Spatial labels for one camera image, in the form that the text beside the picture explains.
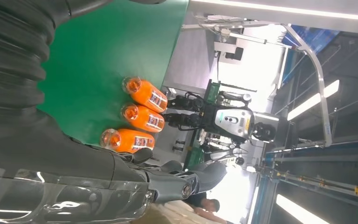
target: orange bottle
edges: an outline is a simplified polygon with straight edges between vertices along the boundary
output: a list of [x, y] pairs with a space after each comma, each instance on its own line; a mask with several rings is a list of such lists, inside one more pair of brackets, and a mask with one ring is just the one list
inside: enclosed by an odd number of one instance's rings
[[127, 77], [123, 80], [123, 89], [129, 93], [133, 100], [147, 106], [155, 112], [165, 111], [168, 100], [167, 97], [146, 80], [139, 77]]
[[145, 106], [128, 104], [121, 109], [121, 114], [134, 127], [154, 133], [163, 130], [163, 116]]
[[102, 147], [118, 153], [134, 153], [141, 148], [154, 148], [153, 136], [131, 129], [107, 129], [102, 133]]

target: bottle label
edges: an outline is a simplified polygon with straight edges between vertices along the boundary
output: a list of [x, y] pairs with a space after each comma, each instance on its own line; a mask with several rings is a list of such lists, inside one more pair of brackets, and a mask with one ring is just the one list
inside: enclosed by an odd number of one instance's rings
[[161, 106], [160, 106], [161, 101], [165, 101], [165, 99], [160, 94], [158, 94], [156, 91], [152, 90], [151, 91], [151, 97], [150, 97], [149, 101], [152, 104], [154, 104], [154, 105], [158, 106], [159, 108], [161, 108]]
[[134, 144], [132, 145], [132, 150], [138, 151], [141, 148], [151, 148], [151, 144], [153, 143], [152, 139], [136, 136], [134, 140]]
[[153, 114], [150, 114], [149, 120], [147, 121], [146, 125], [149, 127], [161, 130], [162, 128], [158, 126], [160, 124], [160, 122], [162, 122], [161, 118], [158, 118], [158, 117], [154, 116]]

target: green surface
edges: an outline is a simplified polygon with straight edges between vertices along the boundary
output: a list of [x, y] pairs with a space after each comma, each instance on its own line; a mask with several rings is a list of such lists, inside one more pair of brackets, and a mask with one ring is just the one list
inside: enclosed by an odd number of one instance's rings
[[62, 130], [98, 145], [107, 128], [120, 128], [121, 106], [131, 101], [125, 76], [160, 87], [186, 14], [187, 0], [142, 5], [117, 0], [60, 26], [43, 65], [45, 103]]
[[209, 92], [207, 95], [207, 102], [214, 104], [216, 102], [216, 97], [219, 94], [220, 83], [211, 83], [209, 85]]

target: person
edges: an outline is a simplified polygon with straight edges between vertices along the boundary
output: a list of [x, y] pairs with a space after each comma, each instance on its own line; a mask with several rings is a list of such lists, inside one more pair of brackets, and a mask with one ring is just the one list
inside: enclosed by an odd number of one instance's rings
[[205, 192], [191, 195], [183, 201], [190, 205], [197, 215], [217, 223], [227, 224], [224, 219], [213, 214], [213, 212], [218, 212], [220, 209], [219, 201], [216, 199], [207, 199], [207, 194]]

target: bottle cap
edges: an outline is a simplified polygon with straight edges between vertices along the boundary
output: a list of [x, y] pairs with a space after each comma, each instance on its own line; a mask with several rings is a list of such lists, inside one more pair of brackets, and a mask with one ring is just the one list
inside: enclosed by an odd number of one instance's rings
[[139, 115], [138, 107], [135, 104], [126, 104], [121, 108], [121, 115], [127, 121], [135, 120]]
[[141, 88], [142, 80], [139, 77], [126, 77], [122, 82], [124, 92], [133, 94]]
[[100, 139], [100, 145], [107, 149], [116, 149], [121, 144], [121, 136], [115, 129], [105, 130]]

